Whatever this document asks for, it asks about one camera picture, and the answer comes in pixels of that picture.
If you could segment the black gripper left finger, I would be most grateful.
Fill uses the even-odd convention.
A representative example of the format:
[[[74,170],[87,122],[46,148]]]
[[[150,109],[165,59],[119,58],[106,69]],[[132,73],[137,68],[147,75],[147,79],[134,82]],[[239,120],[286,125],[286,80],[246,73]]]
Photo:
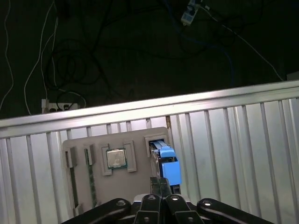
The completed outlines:
[[[110,200],[83,212],[65,224],[160,224],[162,190],[160,179],[150,178],[150,193],[137,195],[131,203],[123,198]]]

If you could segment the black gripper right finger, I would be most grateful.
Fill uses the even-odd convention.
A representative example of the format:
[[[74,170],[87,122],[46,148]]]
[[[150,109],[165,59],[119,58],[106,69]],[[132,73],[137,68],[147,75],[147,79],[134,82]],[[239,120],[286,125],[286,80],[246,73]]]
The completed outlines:
[[[232,207],[215,199],[204,198],[196,205],[174,194],[175,188],[166,178],[160,179],[164,205],[163,224],[269,224],[263,218]]]

